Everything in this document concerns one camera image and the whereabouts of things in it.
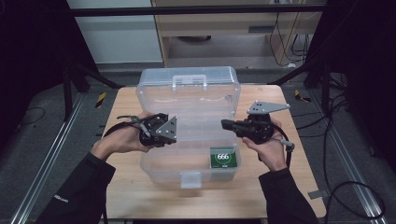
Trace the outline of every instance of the silver bracket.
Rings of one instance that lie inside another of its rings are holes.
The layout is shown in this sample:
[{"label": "silver bracket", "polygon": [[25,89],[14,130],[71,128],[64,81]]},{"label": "silver bracket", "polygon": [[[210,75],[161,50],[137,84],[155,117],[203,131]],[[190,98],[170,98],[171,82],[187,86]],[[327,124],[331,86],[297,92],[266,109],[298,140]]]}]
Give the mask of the silver bracket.
[{"label": "silver bracket", "polygon": [[290,109],[290,105],[289,104],[281,105],[281,104],[256,101],[248,109],[247,113],[251,115],[260,115],[260,114],[269,114],[284,109]]},{"label": "silver bracket", "polygon": [[163,126],[157,129],[156,133],[168,139],[177,139],[176,128],[177,128],[177,117],[174,116],[168,121],[166,121],[165,124],[163,124]]},{"label": "silver bracket", "polygon": [[308,192],[308,196],[311,200],[314,200],[316,198],[327,198],[330,195],[327,190],[315,190],[315,191]]}]

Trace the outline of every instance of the person's right hand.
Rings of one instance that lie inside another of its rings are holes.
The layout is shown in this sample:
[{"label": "person's right hand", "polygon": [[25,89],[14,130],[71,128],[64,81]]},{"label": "person's right hand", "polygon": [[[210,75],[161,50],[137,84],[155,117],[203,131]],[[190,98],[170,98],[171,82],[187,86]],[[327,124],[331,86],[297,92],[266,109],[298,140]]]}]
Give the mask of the person's right hand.
[{"label": "person's right hand", "polygon": [[[143,111],[139,118],[145,118],[152,115],[147,111]],[[140,131],[135,127],[124,127],[116,130],[114,133],[97,141],[91,150],[91,154],[97,158],[106,161],[113,153],[125,153],[130,151],[148,152],[153,147],[145,147],[140,143]]]},{"label": "person's right hand", "polygon": [[[276,119],[271,119],[271,121],[280,127],[281,123]],[[274,134],[272,136],[273,139],[269,140],[260,145],[256,145],[252,140],[247,137],[243,137],[242,141],[247,145],[247,147],[255,150],[262,162],[270,169],[270,171],[279,171],[287,168],[285,162],[285,150],[284,146],[278,141],[282,139],[282,134],[274,130]]]}]

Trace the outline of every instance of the wooden table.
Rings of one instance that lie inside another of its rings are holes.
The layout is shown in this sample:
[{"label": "wooden table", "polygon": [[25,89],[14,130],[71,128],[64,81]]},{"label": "wooden table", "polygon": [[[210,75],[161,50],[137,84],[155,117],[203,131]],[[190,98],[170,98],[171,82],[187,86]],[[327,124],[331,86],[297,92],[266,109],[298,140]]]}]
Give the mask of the wooden table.
[{"label": "wooden table", "polygon": [[[247,109],[255,101],[285,104],[278,86],[242,85],[235,120],[247,117]],[[135,88],[122,88],[116,97],[105,131],[120,122],[120,115],[137,115],[142,111]],[[307,192],[318,186],[304,153],[289,110],[275,112],[272,117],[295,144],[290,169],[298,188],[318,217],[324,217],[321,199],[310,200]],[[117,171],[107,189],[108,218],[266,218],[266,201],[258,176],[268,172],[258,161],[257,153],[240,144],[242,164],[232,181],[204,182],[201,189],[181,189],[179,183],[153,183],[140,168],[140,152],[113,154],[108,163]]]}]

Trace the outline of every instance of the black jacket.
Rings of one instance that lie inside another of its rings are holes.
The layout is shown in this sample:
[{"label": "black jacket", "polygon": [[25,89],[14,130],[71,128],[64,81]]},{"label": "black jacket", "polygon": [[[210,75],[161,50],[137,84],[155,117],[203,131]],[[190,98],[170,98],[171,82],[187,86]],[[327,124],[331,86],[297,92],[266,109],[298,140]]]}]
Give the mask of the black jacket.
[{"label": "black jacket", "polygon": [[297,189],[289,168],[259,176],[267,200],[269,224],[318,223],[314,210]]},{"label": "black jacket", "polygon": [[[116,169],[89,153],[67,178],[36,223],[97,224],[105,211],[106,188]],[[270,224],[318,223],[289,169],[259,177]]]}]

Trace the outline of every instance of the green box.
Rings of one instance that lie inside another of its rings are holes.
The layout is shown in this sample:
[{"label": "green box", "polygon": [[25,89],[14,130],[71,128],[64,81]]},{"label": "green box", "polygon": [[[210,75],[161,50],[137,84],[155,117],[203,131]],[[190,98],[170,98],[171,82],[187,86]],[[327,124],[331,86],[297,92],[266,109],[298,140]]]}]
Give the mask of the green box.
[{"label": "green box", "polygon": [[233,147],[211,147],[210,168],[234,168],[237,167],[235,150]]}]

